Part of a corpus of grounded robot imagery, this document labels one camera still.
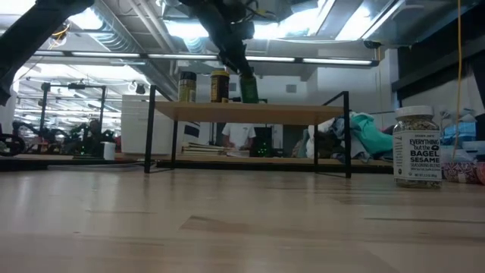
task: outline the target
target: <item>black metal frame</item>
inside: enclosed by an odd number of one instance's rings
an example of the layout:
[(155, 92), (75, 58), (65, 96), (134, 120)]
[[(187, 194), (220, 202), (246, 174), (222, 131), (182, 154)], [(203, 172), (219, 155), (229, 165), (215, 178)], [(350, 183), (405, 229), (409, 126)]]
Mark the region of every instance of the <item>black metal frame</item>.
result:
[[(156, 85), (150, 86), (150, 94), (149, 94), (149, 113), (148, 113), (148, 124), (146, 128), (146, 145), (145, 145), (145, 170), (146, 174), (150, 174), (153, 172), (158, 171), (169, 171), (174, 170), (177, 166), (181, 168), (193, 168), (196, 166), (197, 168), (228, 168), (228, 169), (240, 169), (240, 168), (250, 168), (252, 170), (279, 170), (282, 168), (283, 170), (291, 170), (291, 171), (308, 171), (307, 165), (288, 165), (288, 164), (245, 164), (245, 167), (241, 167), (240, 164), (237, 163), (228, 163), (228, 162), (211, 162), (211, 163), (182, 163), (176, 162), (176, 155), (177, 155), (177, 137), (178, 137), (178, 121), (174, 120), (174, 131), (172, 134), (172, 153), (171, 153), (171, 161), (169, 164), (161, 163), (158, 166), (163, 167), (163, 170), (151, 171), (152, 166), (152, 142), (153, 142), (153, 124), (155, 123), (155, 93), (159, 91), (160, 94), (163, 95), (163, 92)], [(349, 108), (349, 91), (342, 91), (338, 95), (334, 96), (329, 101), (325, 102), (324, 105), (329, 105), (330, 103), (334, 102), (336, 99), (343, 97), (343, 117), (344, 117), (344, 142), (345, 142), (345, 164), (343, 166), (343, 171), (345, 172), (346, 178), (352, 177), (352, 159), (350, 158), (350, 151), (351, 151), (351, 137), (350, 137), (350, 108)], [(318, 121), (315, 120), (315, 128), (318, 128)], [(318, 138), (314, 135), (314, 154), (318, 154)], [(330, 167), (328, 168), (325, 166), (325, 171), (341, 171), (342, 167)], [(314, 157), (314, 166), (313, 171), (315, 173), (319, 173), (322, 170), (322, 166), (318, 164), (318, 157)]]
[[(101, 88), (102, 90), (102, 97), (101, 97), (101, 109), (99, 113), (99, 122), (101, 126), (99, 127), (99, 133), (102, 132), (103, 128), (103, 114), (105, 111), (105, 103), (106, 103), (106, 86), (91, 86), (91, 85), (83, 85), (84, 88)], [(39, 134), (42, 134), (42, 129), (44, 129), (44, 124), (45, 124), (45, 108), (47, 107), (47, 94), (51, 92), (52, 87), (67, 87), (70, 88), (71, 85), (65, 85), (65, 84), (51, 84), (49, 82), (45, 82), (41, 85), (41, 89), (43, 91), (42, 94), (42, 111), (40, 112), (40, 125), (39, 125)], [(37, 146), (37, 153), (41, 152), (42, 147), (40, 145)]]
[[(346, 178), (352, 177), (352, 158), (350, 157), (350, 153), (352, 150), (352, 142), (350, 136), (350, 103), (349, 103), (349, 91), (342, 91), (332, 99), (329, 99), (327, 102), (323, 104), (323, 106), (329, 105), (330, 103), (337, 100), (339, 97), (343, 97), (343, 141), (345, 143), (345, 173)], [(315, 165), (315, 172), (318, 172), (318, 124), (314, 127), (314, 165)]]
[(171, 101), (170, 97), (167, 97), (163, 92), (160, 91), (158, 86), (151, 85), (149, 93), (149, 122), (146, 127), (146, 143), (145, 143), (145, 163), (144, 172), (150, 174), (159, 171), (169, 171), (175, 169), (175, 155), (177, 153), (177, 131), (178, 131), (178, 121), (174, 121), (174, 132), (172, 133), (172, 155), (171, 155), (171, 167), (169, 169), (150, 171), (152, 166), (152, 143), (153, 143), (153, 124), (155, 123), (155, 93), (159, 91), (167, 100)]

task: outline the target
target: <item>product label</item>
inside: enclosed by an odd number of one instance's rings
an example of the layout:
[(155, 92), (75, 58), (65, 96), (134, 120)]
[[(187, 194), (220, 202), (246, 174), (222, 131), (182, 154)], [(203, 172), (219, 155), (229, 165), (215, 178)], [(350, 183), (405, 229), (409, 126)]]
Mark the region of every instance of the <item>product label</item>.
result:
[(439, 131), (403, 131), (393, 139), (394, 177), (441, 180)]

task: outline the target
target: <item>ceiling vent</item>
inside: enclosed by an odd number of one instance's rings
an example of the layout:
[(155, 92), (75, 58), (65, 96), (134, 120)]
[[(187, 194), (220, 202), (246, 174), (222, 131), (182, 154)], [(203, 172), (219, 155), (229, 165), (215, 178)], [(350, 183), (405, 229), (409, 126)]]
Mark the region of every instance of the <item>ceiling vent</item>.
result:
[(286, 85), (286, 92), (295, 94), (296, 93), (296, 85), (295, 84), (287, 84)]

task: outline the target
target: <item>person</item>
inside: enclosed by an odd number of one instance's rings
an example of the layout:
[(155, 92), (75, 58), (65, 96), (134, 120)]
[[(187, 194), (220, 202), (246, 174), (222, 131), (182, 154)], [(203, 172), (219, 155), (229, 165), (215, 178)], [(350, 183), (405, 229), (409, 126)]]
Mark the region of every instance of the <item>person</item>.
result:
[(222, 130), (223, 146), (237, 150), (251, 149), (256, 137), (254, 125), (228, 123)]

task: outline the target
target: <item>black metal leg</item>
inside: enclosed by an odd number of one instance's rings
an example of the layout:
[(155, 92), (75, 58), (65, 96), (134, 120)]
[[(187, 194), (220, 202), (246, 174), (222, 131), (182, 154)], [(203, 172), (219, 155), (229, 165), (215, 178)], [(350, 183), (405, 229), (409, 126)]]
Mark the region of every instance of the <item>black metal leg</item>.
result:
[(315, 173), (318, 173), (318, 123), (316, 122), (313, 131), (313, 165), (315, 167)]
[(99, 110), (99, 133), (103, 132), (103, 116), (105, 115), (106, 86), (101, 88), (101, 109)]
[(150, 86), (149, 99), (149, 122), (146, 127), (146, 145), (145, 145), (145, 173), (150, 173), (152, 164), (152, 141), (153, 141), (153, 123), (155, 121), (155, 91), (157, 86)]
[(350, 107), (349, 107), (349, 91), (343, 93), (343, 132), (345, 134), (344, 141), (346, 144), (346, 178), (352, 177), (352, 158), (350, 157), (351, 136), (350, 136)]
[(175, 155), (177, 154), (177, 135), (179, 130), (179, 121), (174, 121), (174, 133), (172, 136), (172, 161), (171, 169), (175, 169)]
[[(39, 137), (42, 140), (42, 132), (44, 131), (44, 123), (45, 123), (45, 107), (47, 106), (47, 93), (51, 92), (51, 84), (50, 83), (43, 83), (41, 85), (41, 89), (44, 92), (42, 97), (42, 112), (40, 113), (40, 125), (39, 125)], [(37, 146), (37, 152), (40, 153), (42, 151), (42, 145)]]

